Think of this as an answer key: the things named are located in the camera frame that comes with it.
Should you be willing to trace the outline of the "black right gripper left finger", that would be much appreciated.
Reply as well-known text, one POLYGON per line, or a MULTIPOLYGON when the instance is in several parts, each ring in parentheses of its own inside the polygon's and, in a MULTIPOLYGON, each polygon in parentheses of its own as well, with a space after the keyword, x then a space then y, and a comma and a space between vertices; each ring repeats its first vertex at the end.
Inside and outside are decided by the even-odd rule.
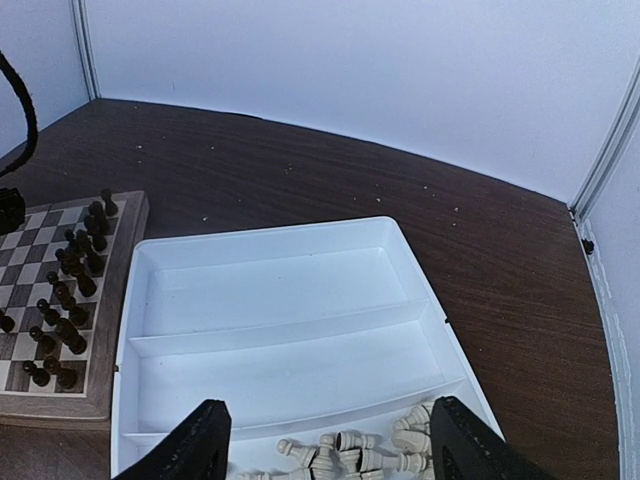
POLYGON ((224 401, 207 399, 120 480, 225 480, 232 418, 224 401))

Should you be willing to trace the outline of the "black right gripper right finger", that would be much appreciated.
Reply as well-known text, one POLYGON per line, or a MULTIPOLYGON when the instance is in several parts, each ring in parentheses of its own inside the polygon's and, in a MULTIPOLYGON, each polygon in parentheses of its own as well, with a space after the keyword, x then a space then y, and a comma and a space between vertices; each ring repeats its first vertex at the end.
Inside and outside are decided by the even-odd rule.
POLYGON ((455 396, 438 398, 430 433, 437 479, 548 479, 455 396))

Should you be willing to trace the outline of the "dark chess rook piece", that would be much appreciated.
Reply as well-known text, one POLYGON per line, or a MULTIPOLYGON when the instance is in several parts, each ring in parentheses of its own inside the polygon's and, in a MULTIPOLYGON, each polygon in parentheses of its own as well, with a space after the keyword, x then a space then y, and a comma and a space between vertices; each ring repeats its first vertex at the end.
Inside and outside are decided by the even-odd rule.
POLYGON ((56 377, 56 383, 61 389, 71 390, 75 387, 78 379, 76 371, 64 367, 55 357, 47 356, 44 359, 43 368, 56 377))

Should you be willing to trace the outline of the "dark chess pawn piece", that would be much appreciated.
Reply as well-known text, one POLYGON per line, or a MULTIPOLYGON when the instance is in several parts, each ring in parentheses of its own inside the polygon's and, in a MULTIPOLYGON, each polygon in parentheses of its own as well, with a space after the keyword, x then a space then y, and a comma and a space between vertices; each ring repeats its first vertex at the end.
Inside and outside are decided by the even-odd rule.
POLYGON ((45 387, 49 384, 50 374, 44 368, 38 367, 33 361, 24 361, 22 368, 36 386, 45 387))

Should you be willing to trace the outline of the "dark chess king piece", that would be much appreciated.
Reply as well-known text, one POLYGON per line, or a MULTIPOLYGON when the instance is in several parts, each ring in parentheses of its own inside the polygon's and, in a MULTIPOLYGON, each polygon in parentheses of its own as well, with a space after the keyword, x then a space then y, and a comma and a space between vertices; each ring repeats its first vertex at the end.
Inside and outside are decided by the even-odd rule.
POLYGON ((76 279, 78 289, 84 297, 91 297, 97 292, 97 285, 87 275, 84 264, 78 258, 71 276, 76 279))

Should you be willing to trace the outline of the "dark chess queen piece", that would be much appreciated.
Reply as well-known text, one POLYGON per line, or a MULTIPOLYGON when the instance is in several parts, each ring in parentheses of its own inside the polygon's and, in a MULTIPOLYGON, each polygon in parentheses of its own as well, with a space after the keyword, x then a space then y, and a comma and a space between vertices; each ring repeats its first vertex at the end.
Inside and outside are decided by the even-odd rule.
POLYGON ((85 230, 76 232, 76 241, 86 257, 86 265, 92 274, 100 274, 104 271, 105 262, 103 258, 94 250, 91 239, 85 230))

